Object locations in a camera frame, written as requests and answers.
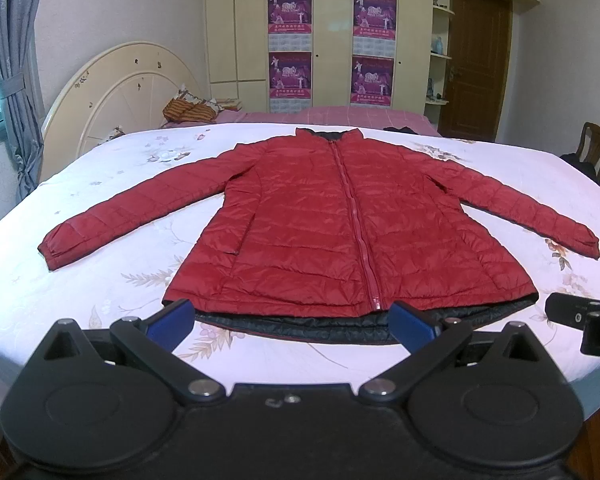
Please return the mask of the red quilted down jacket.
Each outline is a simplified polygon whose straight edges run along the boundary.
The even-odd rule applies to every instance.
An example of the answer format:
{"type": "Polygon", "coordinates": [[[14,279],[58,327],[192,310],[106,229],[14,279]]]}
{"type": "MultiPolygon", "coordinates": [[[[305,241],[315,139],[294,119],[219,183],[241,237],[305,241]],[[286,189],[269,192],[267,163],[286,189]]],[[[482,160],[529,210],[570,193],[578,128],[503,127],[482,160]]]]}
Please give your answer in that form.
{"type": "Polygon", "coordinates": [[[215,195],[223,205],[163,300],[258,336],[388,344],[395,302],[475,326],[531,306],[530,275],[468,207],[600,256],[584,224],[454,160],[311,129],[163,171],[58,224],[38,249],[57,270],[215,195]]]}

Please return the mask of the wooden chair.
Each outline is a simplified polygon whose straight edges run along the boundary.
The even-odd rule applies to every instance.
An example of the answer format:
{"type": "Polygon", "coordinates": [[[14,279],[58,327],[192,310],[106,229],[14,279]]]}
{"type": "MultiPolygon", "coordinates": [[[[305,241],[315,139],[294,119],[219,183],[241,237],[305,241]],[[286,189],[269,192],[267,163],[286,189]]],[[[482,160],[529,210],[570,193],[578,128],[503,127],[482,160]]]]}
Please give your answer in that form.
{"type": "Polygon", "coordinates": [[[600,184],[600,126],[586,122],[581,131],[577,151],[560,156],[564,162],[600,184]]]}

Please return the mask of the dark garment on bed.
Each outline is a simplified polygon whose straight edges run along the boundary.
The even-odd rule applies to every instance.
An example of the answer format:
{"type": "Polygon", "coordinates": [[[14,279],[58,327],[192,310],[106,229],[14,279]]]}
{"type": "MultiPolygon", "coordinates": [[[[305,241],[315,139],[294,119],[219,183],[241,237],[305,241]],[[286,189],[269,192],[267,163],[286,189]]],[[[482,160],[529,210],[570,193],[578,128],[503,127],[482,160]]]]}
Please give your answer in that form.
{"type": "Polygon", "coordinates": [[[418,134],[417,131],[413,130],[410,127],[385,127],[384,131],[388,132],[396,132],[396,133],[406,133],[406,134],[418,134]]]}

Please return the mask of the pink striped blanket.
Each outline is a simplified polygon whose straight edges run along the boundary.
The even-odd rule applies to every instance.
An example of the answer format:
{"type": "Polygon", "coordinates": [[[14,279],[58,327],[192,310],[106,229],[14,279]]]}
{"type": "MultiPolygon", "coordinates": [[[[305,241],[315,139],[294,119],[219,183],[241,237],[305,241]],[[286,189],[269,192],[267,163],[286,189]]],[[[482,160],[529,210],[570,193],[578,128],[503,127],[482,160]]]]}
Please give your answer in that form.
{"type": "Polygon", "coordinates": [[[308,107],[298,113],[275,114],[222,110],[212,125],[230,122],[250,124],[293,124],[318,126],[349,126],[384,130],[385,127],[410,127],[420,136],[439,136],[425,115],[393,110],[388,107],[320,106],[308,107]]]}

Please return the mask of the cream round headboard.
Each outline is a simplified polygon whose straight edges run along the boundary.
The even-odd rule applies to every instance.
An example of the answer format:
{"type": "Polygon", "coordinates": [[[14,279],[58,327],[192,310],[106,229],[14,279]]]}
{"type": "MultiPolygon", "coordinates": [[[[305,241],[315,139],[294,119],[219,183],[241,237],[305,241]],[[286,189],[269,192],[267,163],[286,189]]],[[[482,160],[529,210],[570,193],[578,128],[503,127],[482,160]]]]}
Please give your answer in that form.
{"type": "Polygon", "coordinates": [[[65,84],[45,117],[41,179],[110,136],[158,129],[166,122],[163,109],[181,89],[204,95],[186,64],[160,44],[132,41],[96,55],[65,84]]]}

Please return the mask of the lower right purple poster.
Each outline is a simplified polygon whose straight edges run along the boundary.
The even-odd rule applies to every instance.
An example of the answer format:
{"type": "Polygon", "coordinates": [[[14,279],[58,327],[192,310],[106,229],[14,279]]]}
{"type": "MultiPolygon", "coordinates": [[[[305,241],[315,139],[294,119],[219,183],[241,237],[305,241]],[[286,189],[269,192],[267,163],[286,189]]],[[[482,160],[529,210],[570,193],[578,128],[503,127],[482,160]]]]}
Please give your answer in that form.
{"type": "Polygon", "coordinates": [[[353,55],[350,104],[390,107],[393,67],[393,58],[353,55]]]}

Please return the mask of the purple poster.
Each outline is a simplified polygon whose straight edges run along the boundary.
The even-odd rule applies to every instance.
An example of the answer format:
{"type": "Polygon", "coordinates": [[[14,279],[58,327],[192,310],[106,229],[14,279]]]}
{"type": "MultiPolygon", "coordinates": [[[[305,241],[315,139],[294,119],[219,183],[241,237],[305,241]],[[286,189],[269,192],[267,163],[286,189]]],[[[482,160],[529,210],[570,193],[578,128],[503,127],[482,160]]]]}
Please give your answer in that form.
{"type": "Polygon", "coordinates": [[[394,58],[397,3],[398,0],[353,0],[354,55],[394,58]]]}
{"type": "Polygon", "coordinates": [[[268,0],[268,50],[312,50],[312,0],[268,0]]]}
{"type": "Polygon", "coordinates": [[[350,104],[390,107],[393,67],[393,58],[353,55],[350,104]]]}
{"type": "Polygon", "coordinates": [[[310,52],[268,54],[268,108],[271,113],[298,113],[312,105],[310,52]]]}

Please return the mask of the lower left purple poster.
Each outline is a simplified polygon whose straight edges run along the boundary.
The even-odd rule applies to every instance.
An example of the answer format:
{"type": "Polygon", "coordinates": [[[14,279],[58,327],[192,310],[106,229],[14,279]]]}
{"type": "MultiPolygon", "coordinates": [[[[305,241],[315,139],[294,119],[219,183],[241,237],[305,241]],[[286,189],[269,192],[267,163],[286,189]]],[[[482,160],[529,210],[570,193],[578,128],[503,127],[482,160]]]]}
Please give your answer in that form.
{"type": "Polygon", "coordinates": [[[310,52],[268,54],[268,108],[271,113],[298,113],[312,105],[310,52]]]}

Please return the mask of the brown wooden door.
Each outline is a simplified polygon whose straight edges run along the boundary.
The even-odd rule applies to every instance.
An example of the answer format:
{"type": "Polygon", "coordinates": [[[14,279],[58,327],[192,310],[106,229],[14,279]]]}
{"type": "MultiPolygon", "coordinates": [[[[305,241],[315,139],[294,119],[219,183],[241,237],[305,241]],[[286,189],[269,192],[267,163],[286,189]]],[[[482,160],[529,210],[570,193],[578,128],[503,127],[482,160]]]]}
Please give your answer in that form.
{"type": "Polygon", "coordinates": [[[438,129],[442,136],[493,142],[505,98],[513,3],[451,0],[449,57],[438,129]]]}

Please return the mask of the cream wardrobe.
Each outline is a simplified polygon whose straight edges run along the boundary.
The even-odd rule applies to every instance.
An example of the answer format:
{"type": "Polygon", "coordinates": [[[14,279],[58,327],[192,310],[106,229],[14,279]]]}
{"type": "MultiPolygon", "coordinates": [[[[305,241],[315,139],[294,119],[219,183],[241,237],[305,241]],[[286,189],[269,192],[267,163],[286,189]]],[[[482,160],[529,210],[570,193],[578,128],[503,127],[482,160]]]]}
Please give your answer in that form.
{"type": "MultiPolygon", "coordinates": [[[[268,0],[204,0],[213,96],[248,112],[268,104],[268,0]]],[[[391,106],[422,114],[427,103],[434,0],[398,0],[391,106]]],[[[353,0],[312,0],[312,105],[350,104],[353,0]]]]}

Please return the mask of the upper right purple poster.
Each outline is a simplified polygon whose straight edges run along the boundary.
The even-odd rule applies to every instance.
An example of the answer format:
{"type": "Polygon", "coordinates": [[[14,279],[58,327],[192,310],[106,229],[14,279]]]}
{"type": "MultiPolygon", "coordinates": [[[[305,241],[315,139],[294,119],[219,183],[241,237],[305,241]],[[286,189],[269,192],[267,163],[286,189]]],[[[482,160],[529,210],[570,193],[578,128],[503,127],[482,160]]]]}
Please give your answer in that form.
{"type": "Polygon", "coordinates": [[[397,3],[398,0],[353,0],[354,55],[394,58],[397,3]]]}

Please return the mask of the upper left purple poster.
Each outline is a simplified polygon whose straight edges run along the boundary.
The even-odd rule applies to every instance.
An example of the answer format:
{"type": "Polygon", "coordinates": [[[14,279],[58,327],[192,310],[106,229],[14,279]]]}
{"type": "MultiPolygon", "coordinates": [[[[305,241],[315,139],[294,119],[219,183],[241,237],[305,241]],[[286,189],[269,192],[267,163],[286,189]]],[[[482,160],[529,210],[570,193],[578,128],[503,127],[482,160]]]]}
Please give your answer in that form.
{"type": "Polygon", "coordinates": [[[268,0],[268,50],[312,50],[312,0],[268,0]]]}

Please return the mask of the grey blue curtain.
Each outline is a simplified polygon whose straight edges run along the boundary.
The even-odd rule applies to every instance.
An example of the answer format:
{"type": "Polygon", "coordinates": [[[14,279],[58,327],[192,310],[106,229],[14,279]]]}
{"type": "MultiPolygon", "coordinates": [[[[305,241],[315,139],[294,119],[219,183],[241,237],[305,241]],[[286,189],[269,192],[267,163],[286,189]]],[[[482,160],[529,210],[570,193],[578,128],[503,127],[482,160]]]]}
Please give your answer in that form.
{"type": "Polygon", "coordinates": [[[35,64],[34,22],[40,0],[0,0],[0,105],[7,145],[17,170],[20,200],[40,182],[43,138],[35,64]]]}

